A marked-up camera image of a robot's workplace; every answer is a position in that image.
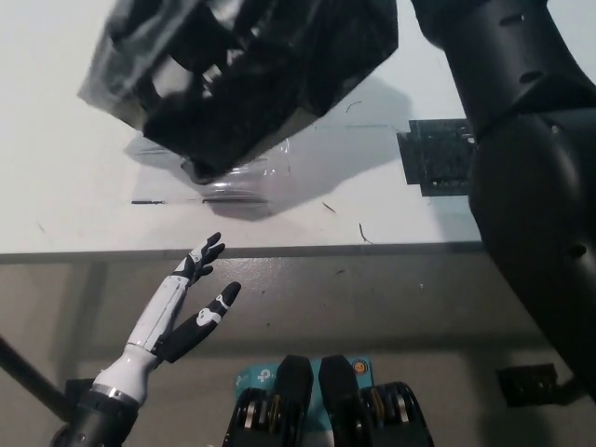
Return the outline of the white and black left hand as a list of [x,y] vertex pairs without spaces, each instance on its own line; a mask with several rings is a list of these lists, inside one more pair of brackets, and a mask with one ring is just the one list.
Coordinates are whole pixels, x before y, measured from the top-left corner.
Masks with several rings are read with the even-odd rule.
[[224,251],[221,234],[208,237],[185,255],[162,281],[132,330],[124,353],[137,361],[174,363],[202,343],[221,323],[241,285],[228,284],[216,298],[180,325],[175,321],[189,289],[213,271],[211,264]]

